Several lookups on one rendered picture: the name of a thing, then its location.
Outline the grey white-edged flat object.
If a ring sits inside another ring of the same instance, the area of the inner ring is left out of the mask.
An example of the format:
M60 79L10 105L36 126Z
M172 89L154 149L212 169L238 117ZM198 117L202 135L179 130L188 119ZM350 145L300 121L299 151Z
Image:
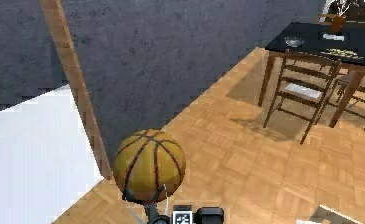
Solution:
M307 219L296 219L295 224L363 224L361 221L319 204Z

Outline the orange basketball with black stripes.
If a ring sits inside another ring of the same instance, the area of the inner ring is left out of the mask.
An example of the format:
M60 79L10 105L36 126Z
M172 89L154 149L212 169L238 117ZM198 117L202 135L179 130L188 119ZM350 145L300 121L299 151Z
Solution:
M112 164L119 190L129 188L137 199L147 203L163 184L167 187L163 200L171 196L182 184L185 170L181 145L172 135L157 129L137 131L124 139Z

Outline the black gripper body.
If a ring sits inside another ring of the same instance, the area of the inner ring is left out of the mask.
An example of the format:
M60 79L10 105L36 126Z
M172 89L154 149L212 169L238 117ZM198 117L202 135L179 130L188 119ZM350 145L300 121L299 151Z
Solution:
M158 212L156 203L149 203L144 205L145 213L148 218L146 224L170 224L170 217L161 215Z

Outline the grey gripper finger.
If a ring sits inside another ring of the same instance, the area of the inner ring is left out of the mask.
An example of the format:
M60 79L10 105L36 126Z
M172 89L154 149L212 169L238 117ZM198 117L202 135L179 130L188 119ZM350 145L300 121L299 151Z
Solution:
M153 197L153 201L155 203L162 201L163 200L162 194L167 194L167 187L165 184L163 184L161 187L158 188L158 190L156 191L156 193Z
M139 204L139 205L145 205L146 204L146 201L137 199L135 197L134 193L129 188L125 189L122 192L122 199L127 201L127 202L132 202L132 203L136 203L136 204Z

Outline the brown wooden slatted chair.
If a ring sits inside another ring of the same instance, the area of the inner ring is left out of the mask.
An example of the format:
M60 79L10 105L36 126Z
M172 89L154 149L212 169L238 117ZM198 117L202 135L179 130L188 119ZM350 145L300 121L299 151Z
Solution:
M337 77L337 72L341 67L341 61L291 53L285 53L282 59L277 84L263 127L267 127L271 116L276 111L297 117L308 123L300 140L300 143L303 144L311 128L316 124L316 120L322 114L322 107L325 105L326 98L330 95L331 85ZM297 61L320 63L327 67L328 70L314 70L294 63ZM283 107L286 101L299 103L305 108L312 108L312 114L305 116L298 111L286 109Z
M337 101L340 101L340 99L342 98L342 96L346 92L347 86L350 84L350 81L352 80L352 78L353 78L353 74L348 73L348 74L340 76L336 80L336 86L339 87L338 92L337 92L337 95L338 95ZM365 95L365 77L360 82L356 92ZM355 116L365 120L365 114L358 113L356 111L351 110L351 107L353 105L356 105L357 103L365 104L365 98L363 98L361 96L353 95L352 100L353 100L353 103L349 104L345 108L345 111L349 114L355 115Z

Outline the dark plate with yellow food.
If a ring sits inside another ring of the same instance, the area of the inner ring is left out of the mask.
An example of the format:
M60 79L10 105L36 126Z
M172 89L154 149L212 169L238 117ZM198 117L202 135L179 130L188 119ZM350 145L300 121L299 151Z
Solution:
M359 56L356 52L350 50L331 48L331 49L326 49L325 51L321 51L321 53L326 55L333 55L351 59L362 59L362 57Z

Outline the black-topped wooden dining table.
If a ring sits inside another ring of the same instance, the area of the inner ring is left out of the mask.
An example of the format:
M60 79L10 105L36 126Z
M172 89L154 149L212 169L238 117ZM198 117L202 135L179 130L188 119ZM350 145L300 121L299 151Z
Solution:
M304 43L301 47L297 48L297 51L302 50L303 52L316 56L320 56L321 52L327 48L350 49L358 54L359 59L341 60L341 66L352 71L353 77L331 118L329 126L331 128L335 127L344 109L356 92L361 80L365 77L365 30L352 25L343 26L342 33L345 35L344 41L323 39L322 34L328 30L329 27L326 25L291 22L267 43L264 49L268 51L268 59L258 99L259 107L263 104L275 59L281 56L286 50L286 43L284 41L286 37L299 37L303 39Z

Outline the white flat rectangular object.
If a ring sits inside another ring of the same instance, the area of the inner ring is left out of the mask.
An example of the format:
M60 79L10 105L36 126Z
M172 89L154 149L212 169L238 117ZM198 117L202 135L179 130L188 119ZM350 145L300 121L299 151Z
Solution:
M335 34L327 34L327 33L324 33L322 35L322 38L326 39L326 40L335 40L335 41L344 41L345 40L345 36L343 36L343 35L335 35Z

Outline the brown wooden door frame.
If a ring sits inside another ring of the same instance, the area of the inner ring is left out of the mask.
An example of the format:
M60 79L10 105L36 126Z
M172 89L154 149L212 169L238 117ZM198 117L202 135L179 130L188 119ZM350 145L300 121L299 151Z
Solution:
M61 0L39 0L46 24L49 28L56 52L69 83L78 113L100 174L108 180L113 179L103 139L87 91L84 74L81 70L73 39L67 24Z

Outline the potted plant in brown pot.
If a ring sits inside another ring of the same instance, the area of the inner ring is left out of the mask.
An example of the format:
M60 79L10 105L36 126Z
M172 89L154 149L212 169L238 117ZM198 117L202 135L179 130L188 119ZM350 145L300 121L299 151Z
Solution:
M318 22L321 25L329 25L330 32L338 33L346 21L346 13L350 8L365 5L365 0L330 0L326 6L326 12L318 15Z

